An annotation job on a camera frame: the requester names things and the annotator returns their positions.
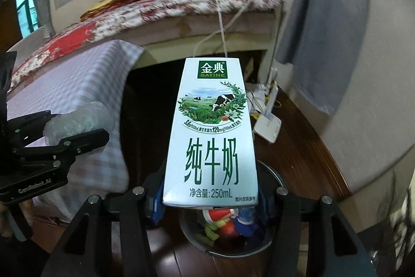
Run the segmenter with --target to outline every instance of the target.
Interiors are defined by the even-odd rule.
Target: checkered sheet
[[[103,43],[74,55],[8,101],[8,119],[43,110],[69,113],[91,101],[100,101],[115,117],[103,152],[77,157],[68,184],[36,197],[36,206],[55,205],[71,220],[88,196],[126,191],[129,179],[120,144],[120,111],[127,75],[143,50],[122,40]],[[30,146],[45,146],[44,138]]]

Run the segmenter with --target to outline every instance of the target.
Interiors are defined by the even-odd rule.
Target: white cable
[[[216,1],[216,11],[217,11],[217,15],[219,17],[220,33],[221,33],[221,36],[222,36],[223,52],[225,52],[225,58],[227,58],[228,57],[228,50],[226,48],[225,31],[223,30],[222,11],[221,11],[220,6],[219,6],[219,1],[218,0],[215,0],[215,1]]]
[[[239,11],[235,14],[235,16],[233,16],[233,18],[231,19],[231,21],[222,29],[219,29],[219,30],[217,30],[217,31],[215,31],[215,32],[212,32],[210,35],[208,35],[207,37],[204,37],[201,41],[199,41],[196,45],[195,45],[195,47],[194,47],[194,49],[193,49],[193,57],[195,57],[196,56],[196,52],[197,52],[197,50],[198,50],[198,48],[205,42],[205,41],[207,41],[207,40],[209,40],[209,39],[211,39],[211,37],[213,37],[213,36],[215,36],[215,35],[217,35],[219,32],[221,32],[222,34],[223,34],[223,39],[224,39],[224,37],[225,37],[225,31],[227,30],[227,29],[229,29],[229,27],[231,27],[232,25],[233,25],[233,23],[240,17],[240,15],[242,14],[242,12],[244,12],[245,10],[246,10],[246,8],[252,3],[252,1],[253,0],[248,0],[240,9],[239,9]],[[220,17],[219,17],[219,25],[220,25],[220,22],[222,21],[222,14],[220,14]]]

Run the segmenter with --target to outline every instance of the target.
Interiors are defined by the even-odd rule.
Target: milk carton
[[[252,128],[237,58],[186,59],[163,203],[200,209],[258,203]]]

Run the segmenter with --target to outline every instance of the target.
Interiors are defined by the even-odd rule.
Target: black metal bracket
[[[309,224],[307,277],[376,277],[369,254],[329,197],[300,198],[286,188],[275,192],[281,214],[264,277],[295,277],[301,222]]]
[[[67,184],[75,157],[105,146],[109,133],[94,130],[62,139],[56,146],[26,147],[43,137],[46,123],[58,114],[42,111],[7,120],[6,95],[15,59],[16,52],[0,55],[0,202],[9,208],[16,238],[24,241],[32,230],[19,203]]]
[[[157,276],[145,229],[145,201],[143,187],[106,200],[90,196],[62,235],[41,276],[108,276],[112,222],[120,223],[124,276]]]

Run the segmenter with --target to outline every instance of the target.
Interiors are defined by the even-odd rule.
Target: white router
[[[270,143],[274,143],[277,140],[278,134],[281,129],[281,120],[272,114],[272,108],[274,107],[275,100],[278,94],[278,84],[274,80],[273,88],[269,94],[269,99],[265,107],[265,111],[259,116],[254,126],[254,132],[259,136],[268,140]]]

